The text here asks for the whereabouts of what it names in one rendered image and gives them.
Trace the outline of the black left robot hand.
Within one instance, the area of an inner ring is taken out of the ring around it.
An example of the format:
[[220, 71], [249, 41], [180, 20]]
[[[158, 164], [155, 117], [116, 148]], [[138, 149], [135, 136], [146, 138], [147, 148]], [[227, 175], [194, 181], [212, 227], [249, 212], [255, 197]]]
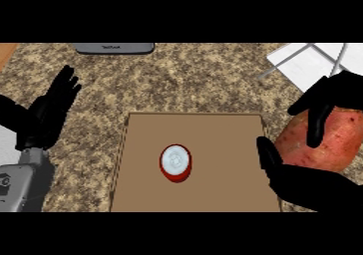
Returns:
[[0, 95], [0, 126], [17, 133], [17, 150], [33, 147], [50, 149], [55, 145], [81, 90], [75, 69], [66, 65], [47, 94], [35, 100], [29, 109]]

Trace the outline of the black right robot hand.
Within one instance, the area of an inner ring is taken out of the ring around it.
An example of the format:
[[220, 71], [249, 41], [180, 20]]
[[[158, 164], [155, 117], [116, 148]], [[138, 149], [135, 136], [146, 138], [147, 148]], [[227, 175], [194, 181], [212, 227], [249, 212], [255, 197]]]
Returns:
[[[363, 76], [348, 71], [323, 77], [288, 109], [295, 117], [308, 111], [307, 145], [316, 148], [325, 137], [325, 124], [335, 108], [363, 112]], [[288, 202], [322, 213], [363, 213], [363, 184], [341, 172], [283, 163], [276, 139], [260, 137], [257, 148], [270, 187]]]

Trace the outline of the reddish sweet potato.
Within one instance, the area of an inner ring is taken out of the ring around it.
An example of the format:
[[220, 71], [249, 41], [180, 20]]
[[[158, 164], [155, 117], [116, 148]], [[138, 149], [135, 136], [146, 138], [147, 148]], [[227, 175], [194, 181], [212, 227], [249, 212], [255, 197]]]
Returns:
[[308, 111], [298, 114], [274, 145], [283, 163], [341, 172], [351, 164], [363, 143], [363, 112], [335, 108], [325, 124], [322, 144], [307, 145]]

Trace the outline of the brown flat tray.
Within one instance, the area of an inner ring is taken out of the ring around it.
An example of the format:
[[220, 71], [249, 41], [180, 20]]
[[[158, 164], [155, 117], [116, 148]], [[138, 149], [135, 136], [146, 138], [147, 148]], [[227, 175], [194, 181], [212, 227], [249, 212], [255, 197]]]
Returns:
[[[115, 211], [279, 211], [260, 168], [258, 115], [140, 114], [128, 122]], [[192, 173], [174, 183], [162, 173], [165, 148], [181, 144]]]

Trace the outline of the white flat object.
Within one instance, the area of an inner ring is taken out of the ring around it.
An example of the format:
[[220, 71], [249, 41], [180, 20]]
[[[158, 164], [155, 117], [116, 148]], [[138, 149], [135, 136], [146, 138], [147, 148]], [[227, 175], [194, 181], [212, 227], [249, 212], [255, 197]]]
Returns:
[[21, 152], [16, 149], [17, 133], [0, 126], [0, 165], [16, 164], [20, 160]]

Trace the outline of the brown wooden panel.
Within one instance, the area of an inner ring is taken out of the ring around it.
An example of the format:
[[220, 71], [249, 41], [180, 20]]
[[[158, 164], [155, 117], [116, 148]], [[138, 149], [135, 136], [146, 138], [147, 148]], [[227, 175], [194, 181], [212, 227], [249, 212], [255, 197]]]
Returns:
[[0, 71], [10, 61], [10, 58], [17, 50], [17, 43], [0, 43]]

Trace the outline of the dark grey flat appliance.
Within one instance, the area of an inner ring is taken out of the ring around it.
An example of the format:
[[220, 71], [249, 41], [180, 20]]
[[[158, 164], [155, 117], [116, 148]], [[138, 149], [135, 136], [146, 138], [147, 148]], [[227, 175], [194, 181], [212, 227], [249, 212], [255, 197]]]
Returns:
[[76, 51], [81, 54], [100, 55], [137, 55], [155, 51], [155, 43], [75, 43]]

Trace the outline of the red can with pale end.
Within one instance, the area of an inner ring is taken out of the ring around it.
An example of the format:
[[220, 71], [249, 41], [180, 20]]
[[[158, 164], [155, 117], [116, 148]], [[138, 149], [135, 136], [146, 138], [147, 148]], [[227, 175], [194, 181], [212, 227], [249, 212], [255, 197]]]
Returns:
[[192, 154], [181, 144], [171, 144], [160, 156], [160, 170], [171, 182], [181, 183], [192, 172]]

